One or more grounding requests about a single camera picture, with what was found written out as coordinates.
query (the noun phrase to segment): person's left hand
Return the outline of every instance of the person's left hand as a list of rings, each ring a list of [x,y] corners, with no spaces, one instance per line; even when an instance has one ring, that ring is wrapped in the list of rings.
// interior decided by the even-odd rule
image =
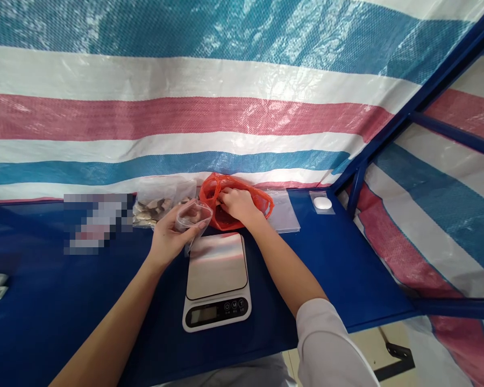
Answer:
[[[199,224],[199,227],[191,227],[182,234],[174,231],[177,212],[181,206],[178,205],[171,209],[154,226],[151,251],[147,256],[147,261],[155,264],[157,268],[166,268],[181,252],[185,243],[192,240],[205,227],[205,224]]]

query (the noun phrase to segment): blurred region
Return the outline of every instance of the blurred region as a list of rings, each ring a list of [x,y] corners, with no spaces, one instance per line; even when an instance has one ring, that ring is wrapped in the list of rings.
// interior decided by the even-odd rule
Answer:
[[[65,195],[65,255],[97,255],[117,232],[132,232],[133,195]]]

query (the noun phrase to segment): blue table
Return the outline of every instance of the blue table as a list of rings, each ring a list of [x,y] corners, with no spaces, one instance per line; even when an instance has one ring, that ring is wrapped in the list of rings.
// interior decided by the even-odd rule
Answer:
[[[301,231],[282,236],[316,276],[348,331],[419,315],[336,198],[328,193],[336,215],[322,216],[307,191],[289,194]],[[54,237],[62,230],[62,203],[6,208],[23,217],[11,221],[22,232],[0,225],[0,273],[11,276],[0,301],[0,387],[47,385],[135,275],[152,232],[119,233],[100,255],[65,256],[62,241]],[[50,233],[51,238],[43,237]],[[240,233],[246,243],[251,316],[186,333],[181,318],[188,261],[179,256],[160,280],[121,385],[163,383],[297,345],[294,318],[256,243],[247,230]]]

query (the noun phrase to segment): hand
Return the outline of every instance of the hand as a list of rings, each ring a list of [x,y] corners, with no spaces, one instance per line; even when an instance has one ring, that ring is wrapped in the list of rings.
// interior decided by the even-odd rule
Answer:
[[[165,269],[177,257],[181,250],[183,250],[185,244],[198,235],[201,229],[206,227],[205,223],[200,223],[198,227],[191,227],[182,234],[174,231],[177,212],[181,206],[178,205],[171,209],[154,226],[151,251],[146,261],[153,263],[158,269]]]
[[[223,189],[219,194],[217,205],[220,205],[224,211],[240,220],[245,226],[252,219],[259,219],[263,216],[254,205],[251,193],[246,190]]]

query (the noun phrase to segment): plastic bag of shells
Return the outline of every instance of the plastic bag of shells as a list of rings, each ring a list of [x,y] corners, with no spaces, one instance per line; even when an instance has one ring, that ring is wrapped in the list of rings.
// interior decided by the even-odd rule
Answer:
[[[133,205],[133,227],[154,228],[175,205],[197,196],[197,182],[174,177],[148,177],[140,182]]]

